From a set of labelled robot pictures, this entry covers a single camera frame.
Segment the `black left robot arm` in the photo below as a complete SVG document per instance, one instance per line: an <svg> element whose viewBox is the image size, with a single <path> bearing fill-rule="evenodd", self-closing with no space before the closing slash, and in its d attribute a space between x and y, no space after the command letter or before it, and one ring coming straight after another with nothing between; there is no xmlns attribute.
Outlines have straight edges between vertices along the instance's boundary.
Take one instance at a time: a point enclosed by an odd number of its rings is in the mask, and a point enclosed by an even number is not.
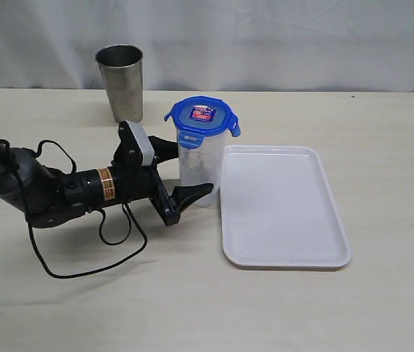
<svg viewBox="0 0 414 352"><path fill-rule="evenodd" d="M178 158L178 146L148 136L141 124L122 121L120 143L110 166L70 173L42 165L41 149L0 144L0 199L21 210L34 228L59 226L93 210L148 199L167 226L210 194L212 183L177 186L168 193L157 170Z"/></svg>

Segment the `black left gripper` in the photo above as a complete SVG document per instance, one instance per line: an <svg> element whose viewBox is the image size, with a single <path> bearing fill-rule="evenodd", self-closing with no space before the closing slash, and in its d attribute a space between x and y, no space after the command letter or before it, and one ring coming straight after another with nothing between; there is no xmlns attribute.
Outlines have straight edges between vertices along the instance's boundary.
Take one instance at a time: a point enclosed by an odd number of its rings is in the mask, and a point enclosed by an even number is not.
<svg viewBox="0 0 414 352"><path fill-rule="evenodd" d="M178 158L177 143L149 136L147 165L150 166L137 166L127 156L123 124L118 126L120 143L111 162L117 175L118 197L123 202L149 199L166 226L177 224L180 213L210 194L214 185L175 186L169 196L158 173L158 164Z"/></svg>

